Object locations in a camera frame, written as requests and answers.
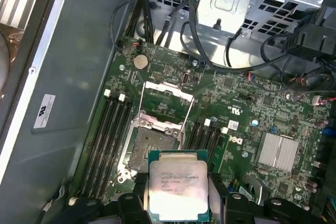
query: screw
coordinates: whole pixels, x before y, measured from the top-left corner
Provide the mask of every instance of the screw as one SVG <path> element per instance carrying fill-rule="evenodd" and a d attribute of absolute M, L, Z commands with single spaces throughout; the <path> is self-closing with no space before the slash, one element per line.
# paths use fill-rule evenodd
<path fill-rule="evenodd" d="M 184 18 L 185 18 L 184 12 L 180 12 L 180 19 L 184 19 Z"/>
<path fill-rule="evenodd" d="M 140 124 L 141 126 L 145 126 L 145 125 L 146 125 L 146 121 L 143 120 L 143 119 L 141 119 L 140 122 L 139 122 L 139 124 Z"/>
<path fill-rule="evenodd" d="M 296 200 L 301 200 L 301 199 L 302 199 L 302 196 L 299 195 L 299 194 L 295 194 L 295 195 L 294 195 L 294 199 L 296 199 Z"/>
<path fill-rule="evenodd" d="M 9 35 L 7 40 L 9 43 L 13 43 L 15 41 L 15 38 L 12 35 Z"/>
<path fill-rule="evenodd" d="M 243 157 L 248 157 L 248 152 L 243 152 L 243 153 L 242 153 L 242 156 L 243 156 Z"/>
<path fill-rule="evenodd" d="M 240 194 L 233 194 L 232 197 L 234 199 L 241 199 L 242 198 L 242 196 Z"/>
<path fill-rule="evenodd" d="M 173 131 L 172 136 L 173 137 L 178 137 L 179 136 L 179 132 L 178 131 Z"/>
<path fill-rule="evenodd" d="M 30 74 L 34 74 L 34 73 L 36 73 L 36 68 L 35 67 L 30 67 L 29 70 L 28 70 L 28 72 Z"/>
<path fill-rule="evenodd" d="M 273 199 L 273 200 L 271 200 L 271 202 L 272 202 L 273 205 L 281 206 L 281 202 L 280 202 L 280 200 Z"/>
<path fill-rule="evenodd" d="M 193 65 L 194 67 L 197 67 L 197 65 L 198 65 L 198 60 L 193 60 L 193 61 L 191 62 L 191 65 Z"/>

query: chip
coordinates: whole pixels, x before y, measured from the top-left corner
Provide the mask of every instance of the chip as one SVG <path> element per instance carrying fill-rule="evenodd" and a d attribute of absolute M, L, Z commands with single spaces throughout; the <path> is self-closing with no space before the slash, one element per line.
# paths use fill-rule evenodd
<path fill-rule="evenodd" d="M 271 106 L 273 102 L 273 97 L 267 96 L 264 98 L 264 101 L 262 102 L 266 106 Z"/>
<path fill-rule="evenodd" d="M 286 195 L 288 191 L 288 185 L 285 183 L 280 183 L 278 192 L 282 195 Z"/>
<path fill-rule="evenodd" d="M 218 139 L 217 145 L 218 145 L 220 148 L 222 148 L 222 145 L 223 145 L 223 139 L 222 139 L 221 137 Z"/>
<path fill-rule="evenodd" d="M 230 78 L 225 78 L 224 80 L 224 84 L 223 84 L 225 87 L 231 89 L 232 86 L 233 86 L 233 79 L 230 79 Z"/>
<path fill-rule="evenodd" d="M 138 172 L 148 171 L 148 153 L 153 150 L 176 150 L 179 141 L 172 136 L 149 130 L 143 127 L 135 129 L 137 135 L 135 145 L 129 160 L 132 170 Z"/>

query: wire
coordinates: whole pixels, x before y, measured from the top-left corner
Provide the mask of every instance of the wire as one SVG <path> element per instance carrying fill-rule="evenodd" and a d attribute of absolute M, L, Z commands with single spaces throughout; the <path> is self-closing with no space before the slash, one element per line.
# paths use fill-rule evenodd
<path fill-rule="evenodd" d="M 119 46 L 117 45 L 117 42 L 116 42 L 116 40 L 115 40 L 115 38 L 114 38 L 114 35 L 113 35 L 113 23 L 114 23 L 115 15 L 116 15 L 117 12 L 119 11 L 119 9 L 121 9 L 123 6 L 125 6 L 125 5 L 127 5 L 127 4 L 130 4 L 130 3 L 134 2 L 134 1 L 136 1 L 136 0 L 128 0 L 128 1 L 126 1 L 126 2 L 124 2 L 124 3 L 122 3 L 122 4 L 120 4 L 120 5 L 118 5 L 118 6 L 114 9 L 114 11 L 113 11 L 113 13 L 112 13 L 112 16 L 111 16 L 110 36 L 111 36 L 112 46 L 114 46 L 114 47 L 115 47 L 117 50 L 119 50 L 119 51 L 122 51 L 123 48 L 121 48 L 121 47 L 119 47 Z"/>
<path fill-rule="evenodd" d="M 267 38 L 262 44 L 261 44 L 261 47 L 260 47 L 260 56 L 261 58 L 264 60 L 264 62 L 269 62 L 269 58 L 267 57 L 266 53 L 265 53 L 265 46 L 266 44 L 272 40 L 272 39 L 276 39 L 276 38 L 290 38 L 291 35 L 289 34 L 276 34 L 276 35 L 273 35 L 269 38 Z M 281 75 L 281 69 L 275 65 L 275 64 L 272 64 L 270 65 L 272 68 L 274 68 L 280 75 Z"/>
<path fill-rule="evenodd" d="M 143 19 L 144 19 L 144 27 L 145 27 L 145 38 L 149 43 L 154 43 L 154 30 L 153 30 L 153 22 L 151 9 L 149 7 L 149 0 L 142 0 L 143 4 Z"/>
<path fill-rule="evenodd" d="M 283 69 L 282 69 L 282 72 L 281 72 L 281 83 L 289 90 L 292 90 L 292 91 L 295 91 L 295 92 L 300 92 L 300 93 L 332 93 L 332 92 L 336 92 L 336 91 L 333 91 L 333 90 L 309 90 L 308 87 L 302 87 L 302 86 L 298 86 L 297 84 L 293 84 L 291 86 L 289 86 L 287 83 L 286 83 L 286 80 L 285 80 L 285 71 L 289 65 L 289 63 L 291 62 L 291 60 L 293 59 L 293 56 L 290 57 L 285 65 L 283 66 Z"/>
<path fill-rule="evenodd" d="M 200 58 L 200 55 L 198 55 L 198 54 L 192 52 L 192 51 L 188 48 L 188 46 L 185 44 L 185 42 L 184 42 L 184 40 L 183 40 L 183 34 L 184 34 L 184 30 L 185 30 L 185 26 L 186 26 L 186 25 L 189 25 L 189 21 L 184 22 L 183 25 L 182 25 L 182 27 L 181 27 L 181 32 L 180 32 L 180 42 L 181 42 L 181 44 L 182 44 L 184 50 L 187 52 L 187 54 L 189 54 L 190 56 L 193 56 L 193 57 L 199 59 L 199 58 Z"/>
<path fill-rule="evenodd" d="M 184 0 L 182 1 L 177 7 L 175 7 L 169 14 L 168 17 L 166 19 L 166 21 L 164 22 L 163 28 L 162 28 L 162 32 L 160 33 L 159 37 L 156 40 L 156 45 L 161 45 L 164 36 L 166 35 L 169 26 L 170 26 L 170 21 L 172 19 L 172 17 L 180 10 L 182 10 L 185 6 L 187 6 L 189 3 L 189 0 Z"/>
<path fill-rule="evenodd" d="M 225 60 L 226 60 L 226 65 L 230 68 L 232 66 L 231 66 L 231 63 L 230 63 L 229 50 L 230 50 L 232 42 L 235 41 L 241 33 L 242 33 L 242 29 L 240 28 L 232 38 L 229 38 L 227 40 L 227 44 L 226 44 L 226 48 L 225 48 Z"/>
<path fill-rule="evenodd" d="M 204 48 L 200 42 L 200 39 L 198 37 L 197 34 L 197 30 L 196 30 L 196 4 L 197 4 L 197 0 L 190 0 L 190 6 L 189 6 L 189 26 L 190 26 L 190 30 L 191 30 L 191 34 L 193 36 L 193 40 L 194 40 L 194 44 L 199 52 L 199 54 L 201 55 L 201 59 L 205 61 L 206 64 L 209 65 L 209 67 L 215 71 L 218 72 L 222 72 L 222 73 L 240 73 L 240 72 L 247 72 L 247 71 L 255 71 L 255 70 L 259 70 L 261 68 L 264 68 L 266 66 L 269 66 L 273 63 L 276 63 L 278 61 L 281 61 L 285 58 L 288 58 L 288 55 L 282 55 L 279 56 L 276 59 L 273 59 L 269 62 L 265 62 L 259 65 L 255 65 L 255 66 L 251 66 L 251 67 L 247 67 L 247 68 L 222 68 L 222 67 L 218 67 L 214 64 L 212 64 L 212 62 L 209 60 L 208 56 L 206 55 Z"/>
<path fill-rule="evenodd" d="M 327 62 L 325 59 L 319 59 L 318 60 L 322 66 L 324 66 L 326 69 L 336 72 L 336 66 L 332 62 Z"/>

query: black cable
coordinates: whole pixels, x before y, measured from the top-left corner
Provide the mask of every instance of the black cable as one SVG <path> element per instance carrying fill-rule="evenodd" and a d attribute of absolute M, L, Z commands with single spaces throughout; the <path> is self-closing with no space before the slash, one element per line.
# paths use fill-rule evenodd
<path fill-rule="evenodd" d="M 189 0 L 184 0 L 182 1 L 177 7 L 175 7 L 169 14 L 168 17 L 166 19 L 166 21 L 164 22 L 164 25 L 162 27 L 162 32 L 160 33 L 159 37 L 156 40 L 156 45 L 161 45 L 164 36 L 166 35 L 169 26 L 170 26 L 170 21 L 173 18 L 173 16 L 180 10 L 182 10 L 185 6 L 187 6 L 189 3 Z"/>
<path fill-rule="evenodd" d="M 182 27 L 181 27 L 181 32 L 180 32 L 180 42 L 181 42 L 181 44 L 182 44 L 184 50 L 187 52 L 187 54 L 189 54 L 190 56 L 195 57 L 196 59 L 199 59 L 200 56 L 199 56 L 198 54 L 192 52 L 192 51 L 188 48 L 188 46 L 186 45 L 186 43 L 185 43 L 184 40 L 183 40 L 183 34 L 184 34 L 185 26 L 188 25 L 188 24 L 189 24 L 189 21 L 184 22 L 183 25 L 182 25 Z"/>
<path fill-rule="evenodd" d="M 333 64 L 333 62 L 328 62 L 325 59 L 318 59 L 318 61 L 321 63 L 322 66 L 324 66 L 326 69 L 336 72 L 336 66 Z"/>
<path fill-rule="evenodd" d="M 149 0 L 142 0 L 142 4 L 143 4 L 143 19 L 144 19 L 146 41 L 149 43 L 154 43 L 153 21 L 152 21 L 151 9 L 149 6 Z"/>
<path fill-rule="evenodd" d="M 272 40 L 272 39 L 276 39 L 276 38 L 290 38 L 292 35 L 289 35 L 289 34 L 276 34 L 276 35 L 273 35 L 269 38 L 267 38 L 262 44 L 261 44 L 261 47 L 260 47 L 260 56 L 261 58 L 264 60 L 264 62 L 268 62 L 269 59 L 265 53 L 265 46 L 266 44 Z M 272 64 L 270 65 L 272 68 L 275 69 L 276 72 L 278 72 L 280 75 L 281 75 L 281 69 L 275 65 L 275 64 Z"/>
<path fill-rule="evenodd" d="M 226 44 L 226 48 L 225 48 L 225 60 L 226 60 L 227 66 L 230 67 L 230 68 L 232 67 L 232 65 L 230 63 L 229 50 L 230 50 L 232 42 L 235 41 L 241 33 L 242 33 L 242 29 L 240 28 L 232 38 L 229 38 L 227 40 L 227 44 Z"/>
<path fill-rule="evenodd" d="M 261 68 L 264 68 L 266 66 L 269 66 L 273 63 L 276 63 L 278 61 L 281 61 L 285 58 L 288 58 L 288 55 L 282 55 L 279 56 L 276 59 L 273 59 L 269 62 L 265 62 L 259 65 L 255 65 L 255 66 L 251 66 L 251 67 L 247 67 L 247 68 L 222 68 L 222 67 L 218 67 L 214 64 L 212 64 L 212 62 L 209 60 L 208 56 L 206 55 L 204 48 L 200 42 L 200 39 L 198 37 L 197 34 L 197 30 L 196 30 L 196 5 L 197 5 L 197 0 L 190 0 L 190 6 L 189 6 L 189 25 L 190 25 L 190 30 L 191 30 L 191 34 L 193 36 L 193 40 L 195 43 L 195 46 L 199 52 L 199 54 L 201 55 L 201 59 L 205 61 L 206 64 L 209 65 L 209 67 L 215 71 L 218 72 L 223 72 L 223 73 L 240 73 L 240 72 L 247 72 L 247 71 L 255 71 L 255 70 L 259 70 Z"/>
<path fill-rule="evenodd" d="M 293 59 L 293 57 L 290 57 L 286 61 L 285 65 L 283 66 L 282 73 L 281 73 L 281 82 L 286 88 L 288 88 L 289 90 L 295 91 L 295 92 L 299 92 L 299 93 L 333 93 L 333 92 L 336 92 L 334 90 L 309 90 L 307 87 L 302 87 L 302 86 L 298 85 L 297 83 L 295 83 L 293 85 L 288 85 L 286 83 L 284 73 L 285 73 L 285 71 L 286 71 L 286 69 L 287 69 L 287 67 L 288 67 L 288 65 L 289 65 L 289 63 L 291 62 L 292 59 Z M 309 73 L 306 75 L 307 79 L 311 78 L 311 77 L 312 76 L 310 76 Z"/>
<path fill-rule="evenodd" d="M 128 36 L 128 37 L 134 36 L 135 30 L 137 28 L 136 26 L 138 24 L 140 14 L 141 14 L 141 5 L 142 5 L 142 1 L 136 2 L 134 11 L 132 12 L 132 16 L 130 18 L 130 22 L 125 31 L 125 36 Z"/>
<path fill-rule="evenodd" d="M 129 3 L 132 3 L 132 2 L 134 2 L 134 1 L 136 1 L 136 0 L 128 0 L 128 1 L 126 1 L 126 2 L 124 2 L 124 3 L 122 3 L 121 5 L 118 5 L 118 6 L 114 9 L 114 11 L 113 11 L 113 13 L 112 13 L 112 16 L 111 16 L 110 36 L 111 36 L 112 46 L 114 46 L 114 47 L 115 47 L 117 50 L 119 50 L 119 51 L 122 51 L 123 48 L 118 47 L 117 42 L 116 42 L 116 40 L 114 39 L 114 35 L 113 35 L 113 23 L 114 23 L 114 18 L 115 18 L 115 15 L 117 14 L 117 12 L 119 11 L 119 9 L 121 9 L 123 6 L 125 6 L 125 5 L 127 5 L 127 4 L 129 4 Z"/>

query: silver heatsink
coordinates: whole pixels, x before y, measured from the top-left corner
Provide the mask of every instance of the silver heatsink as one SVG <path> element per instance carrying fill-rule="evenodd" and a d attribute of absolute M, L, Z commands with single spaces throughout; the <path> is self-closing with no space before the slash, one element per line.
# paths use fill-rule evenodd
<path fill-rule="evenodd" d="M 299 143 L 286 136 L 264 133 L 261 137 L 256 162 L 291 172 Z"/>

